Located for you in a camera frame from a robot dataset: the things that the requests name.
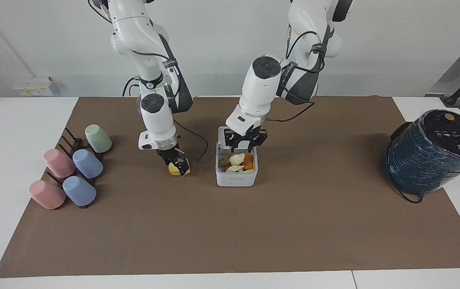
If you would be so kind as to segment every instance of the pink cup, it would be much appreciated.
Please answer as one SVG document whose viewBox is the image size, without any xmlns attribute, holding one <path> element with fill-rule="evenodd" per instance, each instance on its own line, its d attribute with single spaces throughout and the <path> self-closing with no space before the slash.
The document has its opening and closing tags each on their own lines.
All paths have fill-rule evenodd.
<svg viewBox="0 0 460 289">
<path fill-rule="evenodd" d="M 34 181 L 28 191 L 34 201 L 49 210 L 60 207 L 66 199 L 64 190 L 47 181 Z"/>
<path fill-rule="evenodd" d="M 45 152 L 45 163 L 56 177 L 66 178 L 76 170 L 73 160 L 63 151 L 53 149 Z"/>
</svg>

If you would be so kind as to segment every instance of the lid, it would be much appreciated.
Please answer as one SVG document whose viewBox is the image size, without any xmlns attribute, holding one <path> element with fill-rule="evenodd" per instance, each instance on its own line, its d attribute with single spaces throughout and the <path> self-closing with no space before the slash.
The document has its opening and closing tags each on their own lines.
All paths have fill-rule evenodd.
<svg viewBox="0 0 460 289">
<path fill-rule="evenodd" d="M 460 115 L 447 110 L 432 110 L 423 120 L 428 138 L 437 146 L 460 157 Z"/>
</svg>

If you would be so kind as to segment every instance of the cup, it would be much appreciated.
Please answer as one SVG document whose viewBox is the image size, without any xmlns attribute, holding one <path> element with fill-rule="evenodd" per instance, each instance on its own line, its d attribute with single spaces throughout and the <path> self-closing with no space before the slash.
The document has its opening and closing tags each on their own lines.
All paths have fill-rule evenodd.
<svg viewBox="0 0 460 289">
<path fill-rule="evenodd" d="M 87 178 L 99 176 L 103 171 L 102 163 L 87 150 L 78 150 L 73 154 L 76 168 Z"/>
<path fill-rule="evenodd" d="M 85 179 L 70 176 L 63 183 L 64 192 L 79 207 L 89 205 L 96 197 L 96 189 Z"/>
<path fill-rule="evenodd" d="M 85 137 L 97 153 L 105 153 L 112 147 L 112 140 L 97 124 L 91 124 L 85 128 Z"/>
<path fill-rule="evenodd" d="M 71 176 L 76 170 L 73 160 L 65 152 L 52 149 L 45 152 L 43 156 L 46 166 L 56 177 L 65 178 Z"/>
<path fill-rule="evenodd" d="M 53 210 L 60 207 L 65 199 L 66 194 L 63 189 L 47 181 L 34 181 L 28 188 L 30 196 L 43 208 Z"/>
</svg>

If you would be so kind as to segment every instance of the white table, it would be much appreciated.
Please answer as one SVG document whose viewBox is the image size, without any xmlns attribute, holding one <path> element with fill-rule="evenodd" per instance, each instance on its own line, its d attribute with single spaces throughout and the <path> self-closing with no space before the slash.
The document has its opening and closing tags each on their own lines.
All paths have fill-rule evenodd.
<svg viewBox="0 0 460 289">
<path fill-rule="evenodd" d="M 76 101 L 0 98 L 0 259 L 30 198 L 28 186 L 45 169 L 43 153 L 57 143 Z M 445 108 L 438 99 L 430 98 L 395 98 L 395 102 L 407 121 L 427 110 Z M 460 176 L 445 189 L 460 214 Z M 455 289 L 460 288 L 460 269 L 0 279 L 0 288 L 29 287 Z"/>
</svg>

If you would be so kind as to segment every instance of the green cup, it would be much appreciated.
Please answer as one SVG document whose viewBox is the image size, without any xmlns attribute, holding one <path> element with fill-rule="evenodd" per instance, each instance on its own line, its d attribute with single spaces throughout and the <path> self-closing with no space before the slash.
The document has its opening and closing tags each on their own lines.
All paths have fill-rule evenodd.
<svg viewBox="0 0 460 289">
<path fill-rule="evenodd" d="M 97 153 L 105 153 L 112 147 L 112 140 L 107 133 L 97 124 L 91 124 L 85 128 L 87 142 Z"/>
</svg>

